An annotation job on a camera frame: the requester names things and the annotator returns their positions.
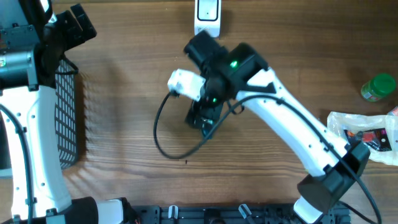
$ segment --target green light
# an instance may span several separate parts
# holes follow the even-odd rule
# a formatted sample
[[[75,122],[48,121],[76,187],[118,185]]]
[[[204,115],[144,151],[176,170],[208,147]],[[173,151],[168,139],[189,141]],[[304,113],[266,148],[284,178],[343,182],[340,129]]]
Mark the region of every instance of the green light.
[[[233,67],[233,68],[236,67],[237,65],[238,65],[238,62],[237,62],[237,61],[233,61],[233,62],[230,64],[230,66]]]

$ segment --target snack package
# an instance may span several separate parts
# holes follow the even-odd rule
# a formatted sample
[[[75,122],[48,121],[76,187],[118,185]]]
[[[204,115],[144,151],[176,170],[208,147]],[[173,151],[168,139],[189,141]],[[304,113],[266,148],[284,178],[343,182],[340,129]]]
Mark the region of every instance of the snack package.
[[[398,166],[398,116],[331,112],[328,129],[349,143],[365,142],[371,160]]]

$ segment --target wire basket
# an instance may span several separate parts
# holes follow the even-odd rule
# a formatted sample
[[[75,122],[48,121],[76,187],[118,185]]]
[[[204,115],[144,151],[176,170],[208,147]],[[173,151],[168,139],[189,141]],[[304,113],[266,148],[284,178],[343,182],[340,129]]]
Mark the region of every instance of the wire basket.
[[[59,72],[69,72],[70,67],[60,61]],[[57,135],[58,152],[61,168],[66,169],[78,160],[75,118],[75,76],[55,75],[57,84],[55,103],[55,134]]]

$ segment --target wood grain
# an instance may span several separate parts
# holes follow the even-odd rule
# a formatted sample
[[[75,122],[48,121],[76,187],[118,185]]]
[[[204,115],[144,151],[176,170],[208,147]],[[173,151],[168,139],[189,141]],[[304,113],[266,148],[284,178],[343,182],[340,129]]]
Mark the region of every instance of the wood grain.
[[[54,5],[57,12],[69,4]],[[173,70],[195,70],[182,53],[193,36],[194,2],[84,4],[98,36],[69,52],[81,75],[80,161],[64,172],[73,198],[127,197],[133,205],[294,202],[306,173],[269,127],[246,111],[228,118],[198,153],[163,158],[154,146],[154,116]],[[324,123],[330,111],[386,114],[359,95],[379,72],[395,77],[397,3],[393,1],[226,1],[220,44],[251,44],[284,85]],[[180,154],[200,140],[183,119],[190,101],[170,100],[160,143]],[[369,162],[363,175],[384,223],[398,219],[398,168]],[[12,182],[0,180],[0,220],[9,217]],[[373,216],[357,185],[343,200]],[[353,223],[362,223],[356,217]]]

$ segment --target green lid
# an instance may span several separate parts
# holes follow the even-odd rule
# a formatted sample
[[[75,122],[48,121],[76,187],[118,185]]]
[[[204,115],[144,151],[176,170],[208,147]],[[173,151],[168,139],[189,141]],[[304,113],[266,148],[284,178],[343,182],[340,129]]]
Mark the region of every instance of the green lid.
[[[378,74],[370,84],[373,92],[379,96],[387,96],[396,89],[396,81],[386,73]]]

